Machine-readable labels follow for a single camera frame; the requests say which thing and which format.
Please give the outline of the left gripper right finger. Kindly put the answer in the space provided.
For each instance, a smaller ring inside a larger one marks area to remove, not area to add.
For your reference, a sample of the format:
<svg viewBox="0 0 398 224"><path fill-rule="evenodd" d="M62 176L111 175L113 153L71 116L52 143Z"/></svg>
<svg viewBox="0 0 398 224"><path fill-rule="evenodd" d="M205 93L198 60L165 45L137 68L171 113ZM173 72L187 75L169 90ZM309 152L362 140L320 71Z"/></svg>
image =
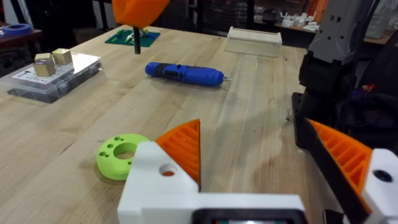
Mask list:
<svg viewBox="0 0 398 224"><path fill-rule="evenodd" d="M303 128L304 147L342 209L326 209L325 223L397 223L397 156L311 119Z"/></svg>

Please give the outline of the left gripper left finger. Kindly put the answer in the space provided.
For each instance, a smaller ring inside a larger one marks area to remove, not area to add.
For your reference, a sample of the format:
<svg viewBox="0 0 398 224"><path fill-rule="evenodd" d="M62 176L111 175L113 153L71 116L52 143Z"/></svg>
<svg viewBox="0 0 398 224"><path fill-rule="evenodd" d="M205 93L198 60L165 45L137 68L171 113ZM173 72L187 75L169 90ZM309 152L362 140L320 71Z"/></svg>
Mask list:
<svg viewBox="0 0 398 224"><path fill-rule="evenodd" d="M201 190L200 120L137 145L117 213L120 223L190 223Z"/></svg>

